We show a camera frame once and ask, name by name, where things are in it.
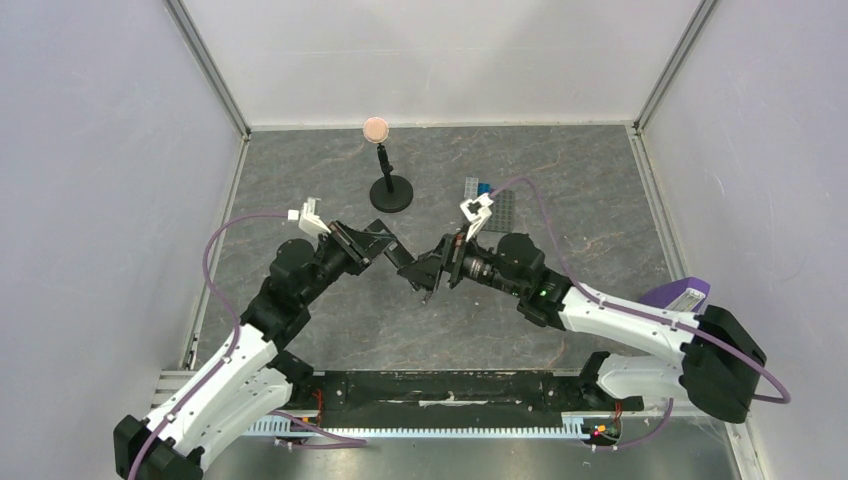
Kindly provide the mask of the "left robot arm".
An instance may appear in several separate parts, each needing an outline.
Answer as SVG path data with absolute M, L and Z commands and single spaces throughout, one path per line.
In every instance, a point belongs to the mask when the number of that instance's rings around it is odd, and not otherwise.
M 287 346 L 311 318 L 310 305 L 343 275 L 359 275 L 399 244 L 379 220 L 357 230 L 333 221 L 317 241 L 282 243 L 259 292 L 213 357 L 145 417 L 113 431 L 122 479 L 201 479 L 249 427 L 313 398 L 311 366 Z

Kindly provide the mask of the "black remote control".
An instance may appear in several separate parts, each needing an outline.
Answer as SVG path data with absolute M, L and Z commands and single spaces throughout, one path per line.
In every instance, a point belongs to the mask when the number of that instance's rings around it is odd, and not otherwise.
M 416 260 L 399 241 L 393 241 L 384 251 L 384 255 L 396 269 L 401 269 Z

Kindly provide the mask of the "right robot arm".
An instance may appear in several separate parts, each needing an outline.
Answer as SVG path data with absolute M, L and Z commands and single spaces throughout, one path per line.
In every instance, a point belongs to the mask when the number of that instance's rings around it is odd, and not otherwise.
M 602 292 L 555 272 L 526 234 L 508 234 L 485 249 L 464 233 L 446 234 L 437 246 L 398 273 L 433 293 L 443 275 L 507 293 L 525 319 L 540 327 L 585 333 L 642 351 L 625 357 L 601 353 L 577 382 L 580 400 L 602 408 L 634 396 L 685 398 L 724 422 L 746 420 L 766 355 L 728 310 L 664 310 Z

